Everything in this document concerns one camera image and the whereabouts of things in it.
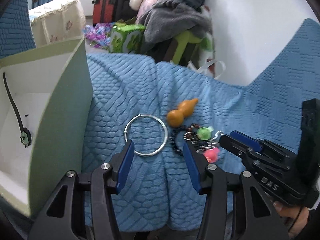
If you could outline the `person's right hand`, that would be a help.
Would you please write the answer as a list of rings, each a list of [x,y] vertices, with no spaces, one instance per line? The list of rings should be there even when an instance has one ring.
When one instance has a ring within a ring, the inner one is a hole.
[[[297,237],[308,223],[309,209],[300,206],[287,207],[278,201],[275,201],[273,206],[280,217],[289,219],[289,237],[291,239]]]

